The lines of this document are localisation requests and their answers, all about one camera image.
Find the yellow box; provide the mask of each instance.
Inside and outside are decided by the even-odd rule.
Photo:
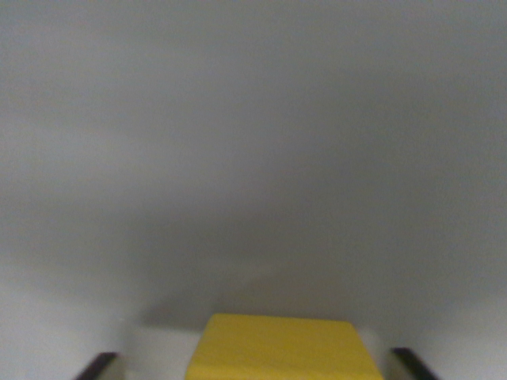
[[[216,314],[185,380],[382,380],[351,324]]]

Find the gray wall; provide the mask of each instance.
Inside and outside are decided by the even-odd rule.
[[[344,318],[380,366],[407,345],[505,378],[505,20],[6,3],[0,378],[70,378],[217,310]]]

